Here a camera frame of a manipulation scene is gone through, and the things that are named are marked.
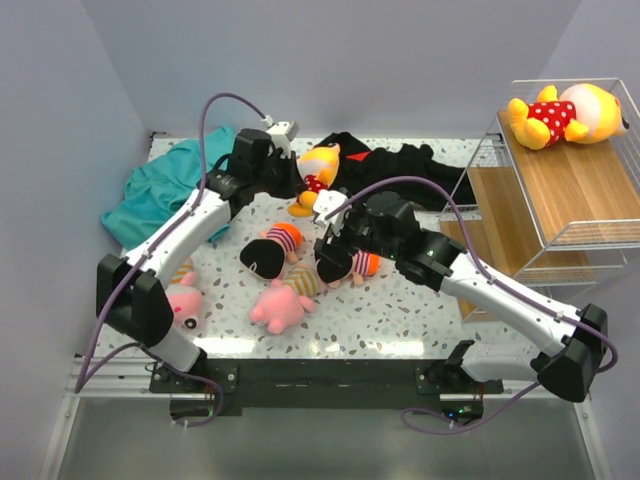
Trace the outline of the yellow polka-dot plush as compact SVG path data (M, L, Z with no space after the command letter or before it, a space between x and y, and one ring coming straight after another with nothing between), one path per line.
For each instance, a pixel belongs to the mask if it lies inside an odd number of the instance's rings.
M295 202L288 207L294 217L307 217L313 213L314 203L322 190L329 190L340 165L339 144L316 146L297 160L297 169L305 185Z
M530 150L560 141L595 144L629 129L618 97L589 83L572 85L563 92L547 85L533 103L511 99L506 112L516 140Z

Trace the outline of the black-haired doll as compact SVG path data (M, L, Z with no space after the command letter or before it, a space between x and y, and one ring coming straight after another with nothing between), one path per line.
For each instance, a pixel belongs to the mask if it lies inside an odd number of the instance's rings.
M361 286L365 278L374 276L381 266L380 256L362 250L353 254L338 252L333 260L316 253L314 260L320 279L331 288L337 288L348 278Z
M239 260L259 278L273 280L282 275L286 263L298 261L297 252L303 240L302 233L293 224L274 223L242 248Z

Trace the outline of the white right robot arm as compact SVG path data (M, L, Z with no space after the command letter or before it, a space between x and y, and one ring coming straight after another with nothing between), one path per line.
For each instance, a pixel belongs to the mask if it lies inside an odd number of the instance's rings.
M527 347L462 342L445 369L452 390L466 393L479 382L531 380L563 400L585 400L612 350L602 308L556 301L493 269L471 248L423 228L412 206L394 192L357 204L340 192L324 190L312 215L325 229L315 244L325 282L334 282L353 254L372 253L392 261L408 281L464 300L529 341Z

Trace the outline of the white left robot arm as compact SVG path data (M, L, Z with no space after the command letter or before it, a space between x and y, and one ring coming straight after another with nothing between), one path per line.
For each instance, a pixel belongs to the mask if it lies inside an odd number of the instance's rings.
M185 392L200 390L207 380L204 351L174 325L166 290L178 268L195 250L230 223L256 194L288 199L299 192L291 149L298 133L294 122L277 122L266 130L243 129L232 151L201 180L184 205L138 247L123 257L105 256L98 264L96 313L133 340L136 347L172 372Z

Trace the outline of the black printed shirt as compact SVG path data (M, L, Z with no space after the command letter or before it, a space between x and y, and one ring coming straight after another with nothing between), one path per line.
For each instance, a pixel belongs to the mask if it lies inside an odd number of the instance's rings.
M340 146L340 164L332 188L351 196L364 188L396 176L428 179L452 196L457 205L473 205L476 198L464 170L434 160L428 144L418 147L404 144L392 152L379 147L371 149L348 132L333 133L321 140L319 147Z

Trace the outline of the pink pig plush, centre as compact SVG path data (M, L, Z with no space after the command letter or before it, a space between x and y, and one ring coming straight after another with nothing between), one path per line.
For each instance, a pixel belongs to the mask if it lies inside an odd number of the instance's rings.
M281 334L313 313L314 298L325 290L315 267L296 265L282 279L274 279L259 295L249 319L254 325L265 325L270 334Z

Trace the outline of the pink pig plush, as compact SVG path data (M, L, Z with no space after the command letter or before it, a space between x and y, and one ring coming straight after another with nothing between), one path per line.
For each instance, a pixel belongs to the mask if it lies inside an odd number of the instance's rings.
M195 332L201 323L204 296L197 282L198 274L188 260L178 268L166 289L174 324L188 332Z
M254 325L265 325L270 334L281 334L313 313L314 298L325 290L315 267L296 265L282 279L274 279L259 295L249 319Z

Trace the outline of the teal striped-trim shirt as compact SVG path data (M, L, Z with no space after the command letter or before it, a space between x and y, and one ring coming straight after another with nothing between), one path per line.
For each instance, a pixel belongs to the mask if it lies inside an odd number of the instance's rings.
M103 227L131 250L162 227L189 198L201 180L196 138L176 143L166 153L132 170L123 199L101 215Z

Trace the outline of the pink pig plush, left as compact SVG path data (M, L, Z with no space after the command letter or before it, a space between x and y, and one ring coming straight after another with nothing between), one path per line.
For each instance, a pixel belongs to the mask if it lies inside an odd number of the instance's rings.
M188 332L195 332L201 323L204 296L197 282L198 274L188 260L178 268L166 289L174 324Z

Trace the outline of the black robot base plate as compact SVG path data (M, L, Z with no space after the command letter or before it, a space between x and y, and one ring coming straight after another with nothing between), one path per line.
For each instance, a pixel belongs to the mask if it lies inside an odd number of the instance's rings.
M209 359L200 375L216 382L223 415L246 408L436 408L444 395L469 395L471 414L482 396L504 392L501 381L480 383L446 360Z

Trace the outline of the aluminium frame rail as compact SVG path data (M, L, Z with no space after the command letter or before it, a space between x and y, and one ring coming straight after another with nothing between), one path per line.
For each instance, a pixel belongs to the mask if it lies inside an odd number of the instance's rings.
M196 394L217 384L232 395L242 389L400 390L418 395L500 393L506 381L531 381L557 397L584 401L596 370L570 349L551 358L472 357L463 345L446 359L232 359L200 356L187 371L155 359L148 390L157 394Z

